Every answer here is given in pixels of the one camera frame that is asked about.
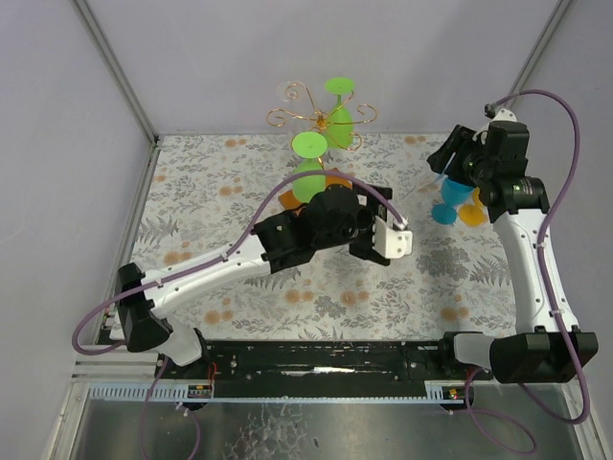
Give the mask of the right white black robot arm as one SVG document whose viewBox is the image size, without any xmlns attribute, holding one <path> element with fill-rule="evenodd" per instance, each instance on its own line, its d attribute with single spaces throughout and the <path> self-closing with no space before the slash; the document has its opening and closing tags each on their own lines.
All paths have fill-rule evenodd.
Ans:
<svg viewBox="0 0 613 460">
<path fill-rule="evenodd" d="M 556 269 L 541 179 L 526 174 L 530 133 L 515 121 L 492 121 L 477 132 L 455 126 L 427 163 L 475 187 L 505 250 L 516 307 L 516 333 L 446 333 L 454 359 L 489 370 L 500 383 L 565 383 L 598 351 L 572 313 Z"/>
</svg>

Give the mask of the green wine glass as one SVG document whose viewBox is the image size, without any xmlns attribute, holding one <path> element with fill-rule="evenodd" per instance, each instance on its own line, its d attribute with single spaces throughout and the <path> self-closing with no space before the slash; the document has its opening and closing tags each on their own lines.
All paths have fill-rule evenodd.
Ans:
<svg viewBox="0 0 613 460">
<path fill-rule="evenodd" d="M 325 137 L 317 132 L 301 132 L 296 135 L 291 147 L 302 159 L 293 174 L 321 171 L 323 169 L 321 157 L 328 150 Z"/>
<path fill-rule="evenodd" d="M 336 104 L 325 118 L 324 136 L 330 149 L 349 150 L 353 144 L 353 119 L 347 109 L 354 95 L 355 83 L 345 77 L 335 77 L 325 83 L 325 89 L 336 97 Z"/>
</svg>

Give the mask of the front green wine glass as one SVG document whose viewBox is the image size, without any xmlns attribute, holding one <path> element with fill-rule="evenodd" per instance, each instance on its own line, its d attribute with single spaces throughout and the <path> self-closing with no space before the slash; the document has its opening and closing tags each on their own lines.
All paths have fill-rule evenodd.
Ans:
<svg viewBox="0 0 613 460">
<path fill-rule="evenodd" d="M 321 171 L 323 169 L 321 157 L 328 150 L 325 137 L 317 132 L 301 132 L 296 135 L 291 147 L 302 159 L 293 174 Z"/>
</svg>

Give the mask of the orange wine glass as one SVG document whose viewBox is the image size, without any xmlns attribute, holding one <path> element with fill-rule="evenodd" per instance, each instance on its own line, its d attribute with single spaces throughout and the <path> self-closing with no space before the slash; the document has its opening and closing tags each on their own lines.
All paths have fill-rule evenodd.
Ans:
<svg viewBox="0 0 613 460">
<path fill-rule="evenodd" d="M 479 197 L 480 189 L 475 188 L 469 201 L 464 203 L 458 210 L 458 218 L 466 226 L 477 227 L 488 220 L 485 206 Z"/>
</svg>

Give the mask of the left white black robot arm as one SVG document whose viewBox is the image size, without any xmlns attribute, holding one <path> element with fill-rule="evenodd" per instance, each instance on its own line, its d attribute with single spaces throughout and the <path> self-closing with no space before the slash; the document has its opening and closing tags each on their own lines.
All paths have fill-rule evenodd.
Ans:
<svg viewBox="0 0 613 460">
<path fill-rule="evenodd" d="M 346 245 L 357 258 L 388 265 L 406 252 L 405 235 L 390 227 L 374 195 L 331 185 L 296 210 L 257 223 L 237 246 L 219 248 L 182 264 L 142 270 L 135 263 L 118 272 L 124 295 L 117 312 L 131 353 L 157 351 L 186 366 L 204 356 L 196 331 L 171 320 L 172 313 L 199 295 L 247 278 L 307 264 L 316 252 Z"/>
</svg>

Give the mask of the back green wine glass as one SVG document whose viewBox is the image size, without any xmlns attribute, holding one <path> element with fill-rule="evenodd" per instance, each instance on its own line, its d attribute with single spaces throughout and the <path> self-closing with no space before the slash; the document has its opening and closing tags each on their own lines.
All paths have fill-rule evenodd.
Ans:
<svg viewBox="0 0 613 460">
<path fill-rule="evenodd" d="M 355 83 L 345 77 L 335 77 L 325 83 L 325 89 L 336 97 L 336 104 L 325 118 L 324 136 L 330 149 L 349 150 L 353 144 L 353 119 L 347 109 L 354 95 Z"/>
</svg>

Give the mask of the floral table mat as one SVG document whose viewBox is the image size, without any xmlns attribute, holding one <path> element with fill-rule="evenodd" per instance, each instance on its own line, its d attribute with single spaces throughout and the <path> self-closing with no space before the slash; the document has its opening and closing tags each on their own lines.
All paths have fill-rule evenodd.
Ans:
<svg viewBox="0 0 613 460">
<path fill-rule="evenodd" d="M 283 272 L 211 290 L 173 318 L 209 339 L 436 339 L 449 331 L 515 332 L 509 266 L 492 227 L 431 219 L 440 189 L 409 191 L 430 171 L 440 134 L 367 134 L 326 164 L 393 189 L 414 233 L 413 253 L 389 266 L 344 248 Z M 131 259 L 164 268 L 234 242 L 266 195 L 298 165 L 283 134 L 168 136 L 148 191 Z"/>
</svg>

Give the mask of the orange wooden rack base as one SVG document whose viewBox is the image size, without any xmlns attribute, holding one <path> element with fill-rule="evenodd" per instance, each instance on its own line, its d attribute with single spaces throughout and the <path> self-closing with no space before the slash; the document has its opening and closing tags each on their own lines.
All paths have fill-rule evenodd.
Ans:
<svg viewBox="0 0 613 460">
<path fill-rule="evenodd" d="M 332 175 L 312 175 L 297 179 L 291 184 L 291 189 L 279 196 L 279 202 L 285 210 L 292 210 L 302 204 L 309 203 L 318 193 L 323 192 L 330 185 L 352 187 L 352 182 L 345 177 Z"/>
</svg>

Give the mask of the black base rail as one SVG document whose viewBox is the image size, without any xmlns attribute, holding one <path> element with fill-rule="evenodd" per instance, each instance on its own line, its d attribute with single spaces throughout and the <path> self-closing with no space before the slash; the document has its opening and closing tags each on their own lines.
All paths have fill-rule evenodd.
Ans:
<svg viewBox="0 0 613 460">
<path fill-rule="evenodd" d="M 429 397 L 430 384 L 463 383 L 469 367 L 442 340 L 210 340 L 202 358 L 162 369 L 230 400 L 375 400 Z"/>
</svg>

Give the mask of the blue wine glass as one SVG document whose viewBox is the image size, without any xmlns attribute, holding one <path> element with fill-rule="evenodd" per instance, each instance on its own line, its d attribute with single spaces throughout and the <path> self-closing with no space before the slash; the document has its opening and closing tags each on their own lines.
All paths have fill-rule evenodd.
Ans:
<svg viewBox="0 0 613 460">
<path fill-rule="evenodd" d="M 446 178 L 441 186 L 442 202 L 432 207 L 432 219 L 442 225 L 453 224 L 458 217 L 457 208 L 465 204 L 474 190 L 474 187 Z"/>
</svg>

